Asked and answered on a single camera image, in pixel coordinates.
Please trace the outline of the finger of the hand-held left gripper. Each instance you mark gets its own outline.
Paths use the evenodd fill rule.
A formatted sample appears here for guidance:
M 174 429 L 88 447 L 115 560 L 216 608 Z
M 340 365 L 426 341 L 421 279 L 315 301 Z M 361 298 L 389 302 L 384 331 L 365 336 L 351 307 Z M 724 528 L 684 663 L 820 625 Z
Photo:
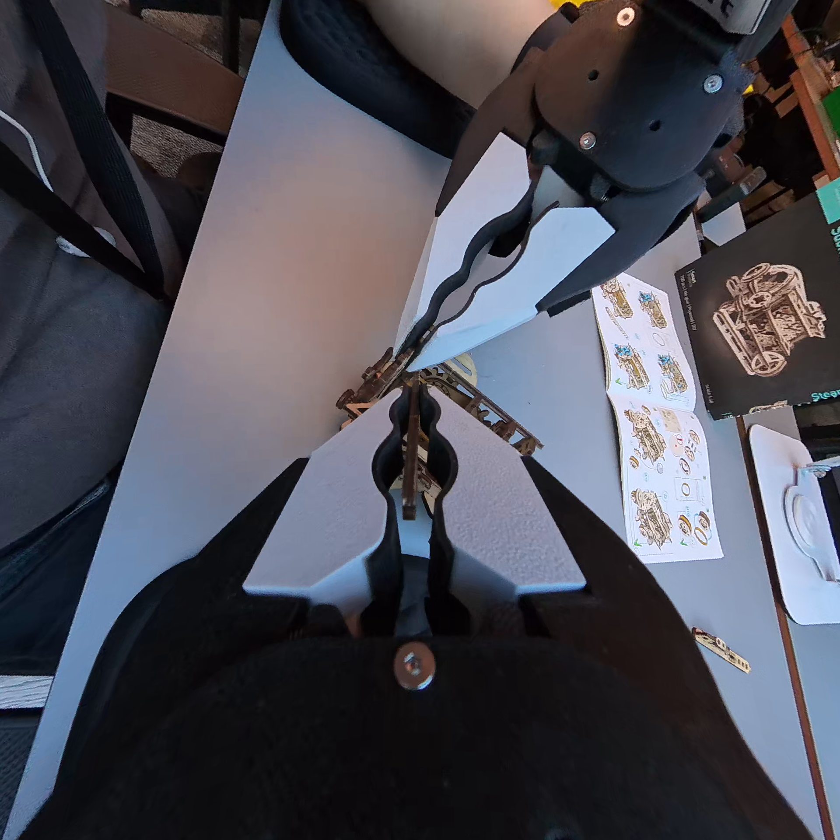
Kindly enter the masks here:
M 515 288 L 535 185 L 525 150 L 499 134 L 436 213 L 397 334 L 410 363 L 438 363 L 535 317 Z
M 515 259 L 479 283 L 465 306 L 437 325 L 410 372 L 453 359 L 537 315 L 537 305 L 614 233 L 590 206 L 551 205 L 528 229 Z

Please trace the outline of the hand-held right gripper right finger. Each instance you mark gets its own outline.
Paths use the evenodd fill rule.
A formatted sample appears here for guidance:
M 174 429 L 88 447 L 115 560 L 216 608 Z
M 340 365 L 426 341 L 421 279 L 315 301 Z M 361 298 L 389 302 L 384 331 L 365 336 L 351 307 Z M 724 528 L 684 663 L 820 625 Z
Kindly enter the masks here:
M 434 635 L 468 635 L 524 595 L 586 580 L 518 451 L 435 389 L 420 389 L 426 467 L 439 484 L 425 610 Z

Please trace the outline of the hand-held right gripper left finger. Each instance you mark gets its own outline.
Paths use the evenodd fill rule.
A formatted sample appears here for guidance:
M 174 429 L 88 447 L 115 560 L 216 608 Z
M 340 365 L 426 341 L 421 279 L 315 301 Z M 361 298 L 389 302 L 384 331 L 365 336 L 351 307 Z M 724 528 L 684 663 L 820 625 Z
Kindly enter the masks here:
M 254 566 L 250 595 L 296 596 L 392 636 L 403 594 L 398 514 L 403 394 L 391 392 L 310 456 Z

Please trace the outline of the wooden mechanical model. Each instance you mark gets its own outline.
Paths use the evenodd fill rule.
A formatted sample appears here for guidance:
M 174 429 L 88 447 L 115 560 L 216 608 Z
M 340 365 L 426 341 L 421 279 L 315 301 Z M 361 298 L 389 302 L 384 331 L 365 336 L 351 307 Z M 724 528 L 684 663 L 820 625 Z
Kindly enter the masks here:
M 507 441 L 520 455 L 534 455 L 543 447 L 529 430 L 479 389 L 477 368 L 469 353 L 462 353 L 454 359 L 433 364 L 415 373 L 407 369 L 410 355 L 408 352 L 394 355 L 390 348 L 363 371 L 360 386 L 345 391 L 336 403 L 337 408 L 347 414 L 348 422 L 359 417 L 387 393 L 401 391 L 405 384 L 416 377 L 427 389 L 438 389 L 491 432 Z

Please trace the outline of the dark wooden model part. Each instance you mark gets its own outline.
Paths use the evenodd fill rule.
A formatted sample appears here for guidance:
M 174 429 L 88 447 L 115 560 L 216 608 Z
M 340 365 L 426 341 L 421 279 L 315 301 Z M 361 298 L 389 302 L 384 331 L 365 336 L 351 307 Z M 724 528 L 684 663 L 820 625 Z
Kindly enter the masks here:
M 419 380 L 418 375 L 415 375 L 411 381 L 409 414 L 405 435 L 406 447 L 402 481 L 402 518 L 405 521 L 414 521 L 417 517 L 417 472 L 420 431 Z

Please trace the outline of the person's left forearm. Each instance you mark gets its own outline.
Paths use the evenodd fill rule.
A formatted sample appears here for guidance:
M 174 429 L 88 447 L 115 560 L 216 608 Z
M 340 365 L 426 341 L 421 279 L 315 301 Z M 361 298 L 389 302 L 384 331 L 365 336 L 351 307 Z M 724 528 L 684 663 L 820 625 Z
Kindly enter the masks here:
M 511 73 L 548 1 L 363 1 L 374 23 L 415 68 L 477 109 Z

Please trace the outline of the black model kit box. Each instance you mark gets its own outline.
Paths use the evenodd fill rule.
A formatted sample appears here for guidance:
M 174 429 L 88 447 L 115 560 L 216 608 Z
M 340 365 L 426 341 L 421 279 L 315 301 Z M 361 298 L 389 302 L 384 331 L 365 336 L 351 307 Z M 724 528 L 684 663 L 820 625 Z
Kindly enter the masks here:
M 839 181 L 675 273 L 714 419 L 837 397 Z

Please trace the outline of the white instruction booklet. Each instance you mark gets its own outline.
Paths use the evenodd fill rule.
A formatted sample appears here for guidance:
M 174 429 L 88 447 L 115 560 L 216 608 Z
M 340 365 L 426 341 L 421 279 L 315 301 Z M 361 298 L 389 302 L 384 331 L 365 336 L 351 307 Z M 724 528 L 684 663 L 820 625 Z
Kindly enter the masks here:
M 626 541 L 647 564 L 721 559 L 697 386 L 668 296 L 624 273 L 591 298 L 616 420 Z

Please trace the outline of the cluttered wooden shelf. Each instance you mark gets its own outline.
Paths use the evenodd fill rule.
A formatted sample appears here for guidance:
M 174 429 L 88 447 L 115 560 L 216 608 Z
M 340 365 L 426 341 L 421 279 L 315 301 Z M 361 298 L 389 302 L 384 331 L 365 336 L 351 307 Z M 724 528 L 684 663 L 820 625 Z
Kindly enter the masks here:
M 738 156 L 765 180 L 741 201 L 748 228 L 838 178 L 838 2 L 798 2 L 759 54 Z

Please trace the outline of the small loose wooden part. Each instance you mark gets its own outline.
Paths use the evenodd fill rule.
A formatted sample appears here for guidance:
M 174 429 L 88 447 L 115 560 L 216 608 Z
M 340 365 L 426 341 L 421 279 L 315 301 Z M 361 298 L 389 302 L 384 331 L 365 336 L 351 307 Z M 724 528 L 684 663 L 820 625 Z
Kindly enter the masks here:
M 727 661 L 730 665 L 745 674 L 751 673 L 751 665 L 747 659 L 735 653 L 721 638 L 693 626 L 692 636 L 698 645 Z

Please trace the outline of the person's blue jeans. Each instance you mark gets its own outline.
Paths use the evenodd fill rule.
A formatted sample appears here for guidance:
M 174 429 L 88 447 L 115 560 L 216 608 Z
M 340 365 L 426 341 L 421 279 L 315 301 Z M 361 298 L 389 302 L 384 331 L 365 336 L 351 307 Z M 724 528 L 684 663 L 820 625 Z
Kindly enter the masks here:
M 2 549 L 2 675 L 55 674 L 118 477 Z

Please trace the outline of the person's grey jacket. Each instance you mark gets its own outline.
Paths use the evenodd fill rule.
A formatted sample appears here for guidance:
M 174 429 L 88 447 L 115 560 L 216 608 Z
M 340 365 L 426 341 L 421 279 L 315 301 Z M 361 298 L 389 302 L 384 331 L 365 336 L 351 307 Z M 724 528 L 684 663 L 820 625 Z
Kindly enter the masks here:
M 133 251 L 123 221 L 103 202 L 79 153 L 49 67 L 25 12 L 2 2 L 2 146 L 46 191 L 28 137 L 58 198 L 176 294 L 208 186 L 157 175 L 119 136 L 148 220 L 156 256 Z M 2 549 L 79 501 L 123 457 L 169 318 L 156 300 L 92 257 L 71 253 L 59 234 L 2 189 L 1 211 Z

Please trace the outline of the brown chair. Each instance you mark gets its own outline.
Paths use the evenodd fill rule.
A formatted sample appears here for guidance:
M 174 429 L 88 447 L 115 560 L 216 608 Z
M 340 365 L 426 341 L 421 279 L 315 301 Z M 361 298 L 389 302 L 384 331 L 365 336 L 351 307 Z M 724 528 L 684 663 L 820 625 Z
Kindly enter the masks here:
M 106 113 L 118 136 L 130 145 L 136 115 L 225 145 L 244 79 L 139 17 L 104 11 Z

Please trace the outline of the grey reflective strip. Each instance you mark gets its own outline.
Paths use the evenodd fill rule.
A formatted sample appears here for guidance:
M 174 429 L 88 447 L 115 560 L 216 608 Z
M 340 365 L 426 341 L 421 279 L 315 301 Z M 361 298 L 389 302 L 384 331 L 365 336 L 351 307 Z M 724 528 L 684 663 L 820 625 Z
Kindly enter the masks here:
M 53 679 L 52 675 L 1 675 L 1 711 L 42 709 Z

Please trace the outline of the black mesh chair seat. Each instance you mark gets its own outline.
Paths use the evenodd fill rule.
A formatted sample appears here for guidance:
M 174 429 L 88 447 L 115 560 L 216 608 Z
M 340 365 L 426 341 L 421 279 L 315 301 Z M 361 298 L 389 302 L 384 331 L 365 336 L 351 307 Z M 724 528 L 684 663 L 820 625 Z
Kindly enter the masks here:
M 23 777 L 42 710 L 1 711 L 1 836 Z

